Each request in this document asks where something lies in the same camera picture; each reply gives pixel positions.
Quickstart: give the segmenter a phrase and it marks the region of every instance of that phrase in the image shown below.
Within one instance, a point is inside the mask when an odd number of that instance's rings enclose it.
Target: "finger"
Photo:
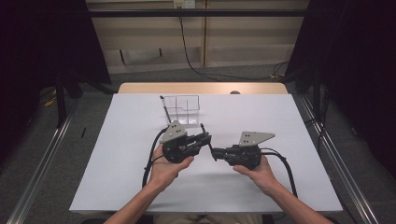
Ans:
[[[187,167],[189,167],[193,160],[194,160],[194,157],[188,157],[188,158],[184,159],[184,161],[180,164],[180,168],[181,168],[180,170],[184,170]]]
[[[249,170],[248,168],[246,168],[245,166],[242,166],[242,165],[235,165],[235,166],[233,167],[233,169],[234,169],[236,172],[238,172],[239,174],[241,174],[241,175],[247,175],[247,176],[249,176],[249,174],[250,174],[250,170]]]
[[[262,155],[262,161],[261,164],[268,164],[268,159],[266,156]]]

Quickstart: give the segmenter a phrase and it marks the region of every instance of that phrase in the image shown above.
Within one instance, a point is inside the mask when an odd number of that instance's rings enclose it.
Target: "table surface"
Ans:
[[[168,82],[124,83],[119,93],[188,93],[188,94],[282,94],[288,93],[282,83],[259,82]]]
[[[190,91],[204,88],[219,93],[232,91],[267,92],[269,83],[188,83]],[[177,91],[182,83],[132,83],[125,88],[156,93],[116,94],[107,112],[85,174],[70,207],[78,213],[117,211],[140,189],[149,149],[166,117],[158,93]],[[275,133],[260,144],[271,147],[288,159],[299,198],[317,211],[341,211],[315,147],[291,95],[282,84],[273,87],[283,94],[199,94],[200,122],[212,134],[214,147],[230,147],[242,131]],[[199,128],[187,129],[189,135]],[[276,178],[290,189],[285,167],[276,157],[268,157]],[[148,213],[274,213],[281,209],[248,179],[237,174],[225,161],[214,161],[203,147],[189,169],[152,203]]]

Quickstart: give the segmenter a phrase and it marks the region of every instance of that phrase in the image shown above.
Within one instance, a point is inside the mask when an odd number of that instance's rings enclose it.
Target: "wire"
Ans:
[[[151,161],[152,154],[154,153],[154,148],[157,145],[158,139],[161,137],[161,135],[163,133],[166,132],[167,129],[168,128],[164,128],[164,129],[160,130],[160,132],[155,137],[154,142],[152,143],[151,151],[150,151],[149,157],[148,157],[148,164],[146,165],[145,173],[143,174],[142,188],[145,187],[146,184],[148,183],[149,171],[151,170],[152,163],[154,163],[156,160],[158,160],[160,158],[159,157],[159,158],[156,158],[154,161]]]
[[[187,60],[187,64],[189,65],[190,69],[192,71],[194,71],[197,75],[201,76],[201,77],[206,77],[206,78],[210,78],[212,80],[215,80],[217,82],[221,82],[221,80],[214,78],[212,76],[217,76],[217,77],[231,77],[231,78],[239,78],[239,79],[244,79],[244,80],[251,80],[251,81],[260,81],[260,80],[265,80],[268,78],[271,78],[272,75],[267,76],[267,77],[258,77],[258,78],[254,78],[254,77],[237,77],[237,76],[230,76],[230,75],[224,75],[224,74],[217,74],[217,73],[203,73],[203,72],[199,72],[197,71],[195,68],[192,67],[191,63],[190,63],[190,58],[189,58],[189,54],[187,53],[187,47],[186,47],[186,39],[184,37],[184,26],[183,26],[183,19],[181,17],[179,17],[179,21],[180,21],[180,28],[181,28],[181,36],[183,38],[183,46],[184,46],[184,53],[186,55],[186,60]]]
[[[279,71],[279,69],[284,65],[284,64],[287,64],[287,63],[289,63],[289,61],[285,61],[285,62],[283,62],[283,63],[277,63],[276,65],[274,65],[274,69],[273,69],[273,76],[274,77],[276,77],[276,73],[277,73],[277,71]]]
[[[156,160],[158,160],[158,159],[160,159],[160,158],[162,158],[162,157],[163,157],[163,155],[161,155],[161,156],[159,156],[159,157],[155,158],[154,160],[152,160],[152,162],[151,162],[151,166],[152,166],[152,164],[154,164],[154,162],[155,162]]]
[[[286,170],[288,171],[289,181],[290,181],[290,185],[291,185],[291,191],[293,192],[294,196],[296,198],[298,198],[297,189],[296,189],[296,186],[294,184],[293,173],[291,172],[291,168],[289,166],[289,163],[286,161],[286,158],[283,157],[282,155],[280,155],[280,153],[278,153],[276,150],[273,150],[271,148],[264,147],[264,148],[261,148],[261,149],[268,149],[268,150],[273,151],[273,152],[262,152],[262,155],[277,156],[283,162],[283,164],[286,167]]]

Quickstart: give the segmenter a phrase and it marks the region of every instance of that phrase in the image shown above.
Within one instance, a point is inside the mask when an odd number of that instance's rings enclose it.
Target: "transparent box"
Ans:
[[[164,103],[172,122],[175,119],[184,125],[199,124],[199,96],[198,95],[170,95],[164,96]]]

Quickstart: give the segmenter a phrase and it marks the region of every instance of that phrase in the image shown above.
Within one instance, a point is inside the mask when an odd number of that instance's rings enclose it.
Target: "gray floor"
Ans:
[[[272,65],[249,65],[201,68],[200,71],[257,78],[273,74],[273,68]],[[282,74],[283,71],[284,68],[279,71],[279,74]],[[214,77],[222,81],[243,81],[243,79],[230,77]],[[113,84],[108,87],[114,90],[121,83],[131,81],[212,81],[209,78],[198,76],[190,69],[117,74],[112,75],[111,78]],[[264,81],[276,81],[276,78]],[[105,95],[85,84],[81,84],[81,88],[84,90],[84,94],[80,99],[74,100],[66,96],[69,108],[73,104],[77,104],[76,113],[71,119],[64,140],[51,161],[30,210],[24,217],[24,223],[81,223],[90,217],[108,216],[102,214],[85,217],[68,211],[111,102],[111,95]],[[289,83],[287,88],[290,93],[293,93],[303,119],[308,119],[301,103],[303,95],[295,93],[294,83]],[[18,199],[28,185],[50,143],[56,124],[56,105],[40,106],[30,126],[21,137],[21,141],[3,166],[0,176],[0,223],[7,222]],[[396,221],[394,212],[396,211],[396,181],[373,158],[364,140],[354,135],[351,128],[348,119],[331,98],[326,123],[328,133],[373,208],[378,222],[394,223]],[[307,129],[316,144],[318,135],[312,126]],[[323,147],[321,147],[321,156],[340,198],[358,223],[363,223]],[[336,218],[339,223],[353,223],[345,211],[328,214],[328,216]],[[282,214],[276,214],[274,218],[276,223],[291,223]]]

